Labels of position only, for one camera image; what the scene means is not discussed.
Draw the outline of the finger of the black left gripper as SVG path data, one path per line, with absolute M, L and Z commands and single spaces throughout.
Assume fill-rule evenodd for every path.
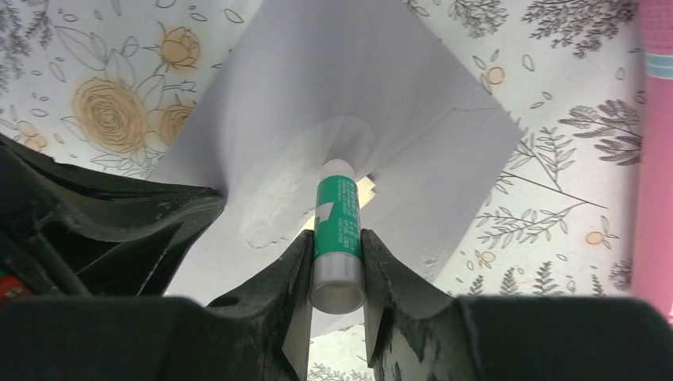
M 210 212 L 76 225 L 61 216 L 1 215 L 1 304 L 33 296 L 161 296 Z
M 224 209 L 208 187 L 130 179 L 59 164 L 1 138 L 1 221 L 16 232 L 59 223 L 95 241 L 124 242 L 174 225 L 201 230 Z

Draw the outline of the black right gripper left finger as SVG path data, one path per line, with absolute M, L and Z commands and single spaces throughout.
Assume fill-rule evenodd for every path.
M 313 232 L 201 306 L 176 297 L 28 297 L 1 310 L 4 380 L 304 380 Z

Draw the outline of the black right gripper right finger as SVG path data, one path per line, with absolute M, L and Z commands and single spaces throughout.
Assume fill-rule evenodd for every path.
M 669 380 L 672 331 L 633 298 L 454 298 L 361 233 L 377 380 Z

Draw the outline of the green white glue stick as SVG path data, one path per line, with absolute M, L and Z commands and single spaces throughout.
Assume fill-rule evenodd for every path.
M 365 303 L 360 236 L 355 172 L 344 160 L 330 160 L 321 169 L 314 213 L 309 299 L 317 310 L 350 314 Z

